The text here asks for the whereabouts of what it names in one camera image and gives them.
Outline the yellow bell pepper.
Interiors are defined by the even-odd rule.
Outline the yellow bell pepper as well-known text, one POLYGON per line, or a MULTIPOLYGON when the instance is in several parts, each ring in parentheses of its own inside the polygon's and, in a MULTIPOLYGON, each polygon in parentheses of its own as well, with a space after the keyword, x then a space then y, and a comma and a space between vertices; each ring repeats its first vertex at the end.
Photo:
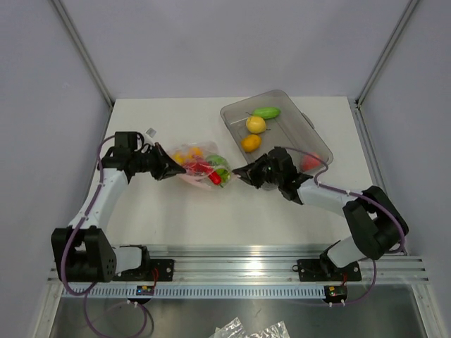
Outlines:
POLYGON ((179 165, 184 165, 184 163, 186 162, 185 155, 179 151, 173 153, 172 158, 179 165))

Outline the red bell pepper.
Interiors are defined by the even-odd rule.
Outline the red bell pepper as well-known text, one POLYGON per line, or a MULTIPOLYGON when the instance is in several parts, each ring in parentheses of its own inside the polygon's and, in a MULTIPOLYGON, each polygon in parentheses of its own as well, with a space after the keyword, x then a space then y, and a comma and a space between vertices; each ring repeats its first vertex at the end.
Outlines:
POLYGON ((185 162, 183 165, 186 169, 186 174, 191 176, 204 176, 208 175, 211 167, 202 159, 194 159, 193 161, 185 162))

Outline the red chili pepper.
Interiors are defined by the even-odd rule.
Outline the red chili pepper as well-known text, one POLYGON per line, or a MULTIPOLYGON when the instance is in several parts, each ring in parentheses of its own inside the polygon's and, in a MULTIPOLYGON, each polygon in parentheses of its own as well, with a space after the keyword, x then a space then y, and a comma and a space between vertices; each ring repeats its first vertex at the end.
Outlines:
POLYGON ((210 172, 208 175, 206 175, 210 181, 214 184, 214 185, 218 185, 220 182, 220 178, 219 176, 215 173, 215 170, 211 167, 210 172))

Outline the green celery bunch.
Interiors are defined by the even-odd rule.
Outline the green celery bunch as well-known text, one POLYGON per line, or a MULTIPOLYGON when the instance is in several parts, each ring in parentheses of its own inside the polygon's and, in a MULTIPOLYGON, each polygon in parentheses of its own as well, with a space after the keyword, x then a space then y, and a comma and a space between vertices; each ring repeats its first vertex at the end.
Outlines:
POLYGON ((226 168, 217 168, 215 170, 215 173, 220 178, 220 182, 218 184, 220 187, 225 187, 232 178, 230 171, 227 170, 226 168))

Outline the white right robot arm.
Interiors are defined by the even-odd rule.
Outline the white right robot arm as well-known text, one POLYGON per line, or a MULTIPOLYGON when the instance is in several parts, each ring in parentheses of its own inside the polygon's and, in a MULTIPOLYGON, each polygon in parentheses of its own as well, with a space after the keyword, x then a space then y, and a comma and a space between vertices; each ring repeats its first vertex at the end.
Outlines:
POLYGON ((353 262, 377 261, 404 249, 409 228, 387 194, 377 186, 353 192, 320 182, 318 175, 298 171, 286 147, 277 146, 233 173, 257 189, 276 186, 288 201, 315 206, 346 219, 350 236, 328 247, 320 256, 321 274, 341 275, 353 262))

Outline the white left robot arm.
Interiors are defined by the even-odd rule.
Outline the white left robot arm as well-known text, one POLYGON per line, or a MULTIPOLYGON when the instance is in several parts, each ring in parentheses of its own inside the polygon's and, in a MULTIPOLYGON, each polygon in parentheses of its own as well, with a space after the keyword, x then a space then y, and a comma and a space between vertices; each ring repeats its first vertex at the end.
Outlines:
POLYGON ((160 144, 145 143, 140 132, 116 132, 110 138, 113 146, 97 154, 99 181, 93 194, 67 227, 56 228, 51 235, 58 276, 64 284, 110 282, 125 272, 136 280, 147 279, 152 262, 144 247, 113 247, 104 228, 136 174, 164 180, 186 172, 160 144))

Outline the clear zip top bag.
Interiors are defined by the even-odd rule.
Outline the clear zip top bag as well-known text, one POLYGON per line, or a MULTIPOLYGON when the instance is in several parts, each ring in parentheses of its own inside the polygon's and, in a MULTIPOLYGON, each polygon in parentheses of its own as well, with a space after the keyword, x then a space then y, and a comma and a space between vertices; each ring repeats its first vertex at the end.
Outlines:
POLYGON ((232 168, 220 155, 215 142, 198 142, 173 147, 169 156, 185 169, 178 177, 202 189, 222 189, 232 180, 232 168))

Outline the orange yellow mango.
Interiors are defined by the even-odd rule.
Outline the orange yellow mango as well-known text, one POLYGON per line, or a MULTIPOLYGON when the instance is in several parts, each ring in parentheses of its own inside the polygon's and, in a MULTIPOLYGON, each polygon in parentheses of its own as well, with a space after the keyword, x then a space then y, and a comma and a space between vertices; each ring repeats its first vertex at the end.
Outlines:
POLYGON ((187 150, 187 158, 188 159, 203 158, 203 157, 204 157, 204 152, 202 151, 201 148, 199 148, 197 146, 190 147, 187 150))

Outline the green toy watermelon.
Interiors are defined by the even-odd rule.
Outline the green toy watermelon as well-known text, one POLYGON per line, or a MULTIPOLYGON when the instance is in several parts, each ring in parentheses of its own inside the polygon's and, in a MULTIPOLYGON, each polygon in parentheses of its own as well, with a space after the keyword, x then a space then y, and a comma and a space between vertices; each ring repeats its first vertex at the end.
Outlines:
POLYGON ((214 169, 218 170, 219 168, 228 170, 230 168, 227 160, 218 155, 218 154, 210 154, 205 158, 205 161, 214 169))

